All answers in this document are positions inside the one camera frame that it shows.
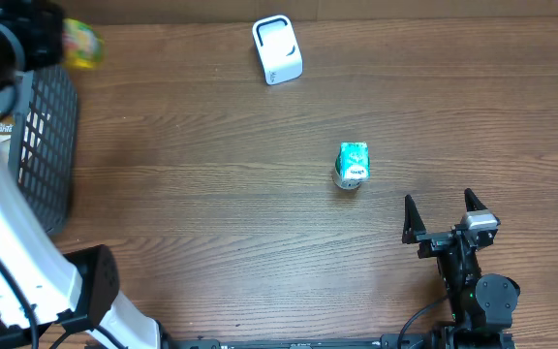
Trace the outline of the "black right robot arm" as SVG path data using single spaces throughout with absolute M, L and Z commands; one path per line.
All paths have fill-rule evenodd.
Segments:
M 414 314 L 397 336 L 398 348 L 513 348 L 512 313 L 519 285 L 501 274 L 481 272 L 477 252 L 493 244 L 500 219 L 469 188 L 464 190 L 466 213 L 448 231 L 429 233 L 411 196 L 404 199 L 402 242 L 416 244 L 421 259 L 437 260 L 446 294 Z M 428 333 L 406 337 L 421 315 L 448 302 L 452 320 Z

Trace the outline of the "green white Knorr jar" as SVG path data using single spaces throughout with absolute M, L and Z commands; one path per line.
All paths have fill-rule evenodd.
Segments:
M 367 179 L 367 171 L 359 164 L 343 166 L 335 163 L 332 178 L 340 189 L 355 190 Z

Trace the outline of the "green tissue pack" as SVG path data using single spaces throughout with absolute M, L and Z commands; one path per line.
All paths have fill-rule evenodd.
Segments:
M 343 166 L 359 164 L 366 169 L 368 179 L 370 176 L 370 157 L 367 143 L 341 143 L 336 163 Z

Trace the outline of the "yellow Vim bottle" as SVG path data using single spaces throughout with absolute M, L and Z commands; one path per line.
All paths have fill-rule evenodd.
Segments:
M 91 70 L 102 63 L 104 40 L 90 25 L 66 18 L 62 39 L 63 62 L 69 68 Z

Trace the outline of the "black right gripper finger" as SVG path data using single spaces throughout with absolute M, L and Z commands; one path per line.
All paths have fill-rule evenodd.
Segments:
M 486 205 L 484 205 L 478 196 L 473 192 L 471 188 L 466 188 L 464 190 L 464 201 L 466 210 L 468 212 L 471 211 L 480 211 L 480 210 L 487 210 Z
M 404 227 L 402 242 L 405 244 L 417 243 L 419 236 L 427 233 L 425 225 L 419 215 L 416 203 L 410 195 L 404 198 Z

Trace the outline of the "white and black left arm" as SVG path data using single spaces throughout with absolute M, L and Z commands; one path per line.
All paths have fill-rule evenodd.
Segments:
M 53 324 L 107 348 L 166 348 L 106 246 L 64 254 L 51 240 L 72 195 L 78 95 L 61 63 L 74 29 L 55 3 L 0 1 L 0 348 L 37 347 Z

